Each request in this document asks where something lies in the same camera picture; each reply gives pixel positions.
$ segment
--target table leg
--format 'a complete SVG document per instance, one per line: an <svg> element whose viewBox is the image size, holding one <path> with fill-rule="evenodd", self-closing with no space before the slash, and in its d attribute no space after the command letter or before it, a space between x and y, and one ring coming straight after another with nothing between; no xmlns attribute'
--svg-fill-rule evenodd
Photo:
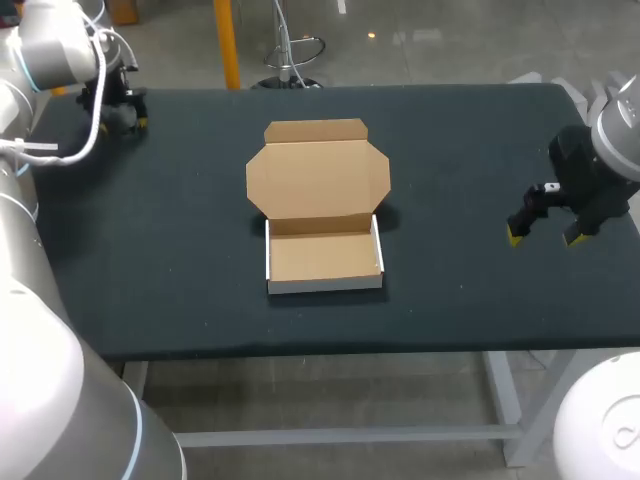
<svg viewBox="0 0 640 480"><path fill-rule="evenodd" d="M553 430L560 404L571 386L587 370L607 357L607 350L559 350L529 405L522 413L522 436L504 444L508 467L531 465Z"/></svg>
<svg viewBox="0 0 640 480"><path fill-rule="evenodd" d="M483 352L493 403L502 425L516 425L522 412L506 352Z"/></svg>
<svg viewBox="0 0 640 480"><path fill-rule="evenodd" d="M229 90L240 89L240 73L238 70L238 53L236 37L233 32L233 14L231 0L213 0L218 25L218 41L224 66L224 78Z"/></svg>
<svg viewBox="0 0 640 480"><path fill-rule="evenodd" d="M124 364L122 380L129 385L136 397L142 399L144 384L147 381L149 362L127 362Z"/></svg>

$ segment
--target yellow pole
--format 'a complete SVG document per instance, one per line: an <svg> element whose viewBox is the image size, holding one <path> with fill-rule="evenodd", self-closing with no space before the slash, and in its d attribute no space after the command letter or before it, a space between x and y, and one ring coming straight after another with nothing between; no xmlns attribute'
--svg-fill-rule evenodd
<svg viewBox="0 0 640 480"><path fill-rule="evenodd" d="M231 0L213 0L218 24L218 41L224 66L224 78L229 90L240 89L240 72L238 70L238 54L236 37L233 33L233 14Z"/></svg>

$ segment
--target white robotic arm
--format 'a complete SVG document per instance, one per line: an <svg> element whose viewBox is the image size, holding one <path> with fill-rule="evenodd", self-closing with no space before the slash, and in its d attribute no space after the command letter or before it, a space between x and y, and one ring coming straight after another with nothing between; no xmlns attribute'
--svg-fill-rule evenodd
<svg viewBox="0 0 640 480"><path fill-rule="evenodd" d="M84 18L75 2L31 0L0 30L0 479L186 480L175 436L74 334L14 171L35 91L86 82L94 120L105 78L123 92L121 44L97 36L108 17L91 6Z"/></svg>

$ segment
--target table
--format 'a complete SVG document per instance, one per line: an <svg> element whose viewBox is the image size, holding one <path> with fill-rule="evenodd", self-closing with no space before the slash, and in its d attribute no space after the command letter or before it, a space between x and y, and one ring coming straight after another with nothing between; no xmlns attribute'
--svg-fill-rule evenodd
<svg viewBox="0 0 640 480"><path fill-rule="evenodd" d="M500 425L182 434L183 446L503 438L531 461L564 393L599 357L637 346L638 231L627 216L567 249L568 212L518 249L506 217L552 179L546 146L580 121L552 85L314 91L152 91L146 138L102 139L91 158L36 175L39 231L77 331L105 359L490 351ZM381 290L269 297L264 219L244 166L272 120L359 117L391 161L377 211ZM35 138L86 119L55 98ZM565 349L520 415L504 350ZM145 364L132 364L138 373ZM143 385L143 375L138 381Z"/></svg>

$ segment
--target white cable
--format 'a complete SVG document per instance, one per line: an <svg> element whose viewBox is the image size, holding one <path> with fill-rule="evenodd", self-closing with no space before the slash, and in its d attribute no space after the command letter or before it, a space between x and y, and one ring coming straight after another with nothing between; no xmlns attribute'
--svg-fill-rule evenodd
<svg viewBox="0 0 640 480"><path fill-rule="evenodd" d="M16 87L9 80L5 80L4 78L0 78L0 81L4 82L4 84L7 87L9 87L11 90L13 90L14 92L16 92L17 94L19 94L22 97L22 99L24 100L24 103L26 103L27 107L29 107L29 111L31 112L31 116L33 117L33 115L34 115L33 106L29 102L29 99L27 98L27 96L24 93L22 93L22 90L20 90L18 87Z"/></svg>
<svg viewBox="0 0 640 480"><path fill-rule="evenodd" d="M129 45L129 42L125 40L125 38L116 32L113 28L111 30L103 30L107 35L111 35L115 39L120 42L120 45L123 45L126 50L129 52L129 62L132 67L138 68L138 61L136 60L136 55L133 53L133 48Z"/></svg>
<svg viewBox="0 0 640 480"><path fill-rule="evenodd" d="M304 80L302 79L302 76L298 73L296 64L293 62L293 54L291 53L291 37L289 37L289 29L287 28L287 22L284 19L282 8L280 8L280 2L278 0L273 0L273 3L275 4L276 10L278 11L278 15L280 16L280 23L282 24L282 28L284 29L284 35L287 38L287 55L289 57L289 62L291 63L291 68L293 68L293 71L296 73L296 76L298 77L298 80L300 81L302 88L308 88L305 85Z"/></svg>
<svg viewBox="0 0 640 480"><path fill-rule="evenodd" d="M80 14L84 18L84 20L89 25L91 25L92 28L94 28L94 34L91 36L91 42L93 43L93 47L96 51L96 56L98 57L98 84L96 86L95 98L93 103L93 115L91 118L91 131L89 133L89 138L87 139L84 147L82 147L82 149L78 153L69 157L36 157L34 155L29 155L28 153L16 151L16 157L23 162L27 162L32 165L70 165L85 158L93 149L93 146L96 143L96 139L98 138L98 133L100 131L102 96L104 94L104 86L107 77L107 62L104 57L104 52L102 51L102 45L100 44L100 34L108 34L109 30L95 30L95 24L93 23L93 21L84 12L80 11Z"/></svg>

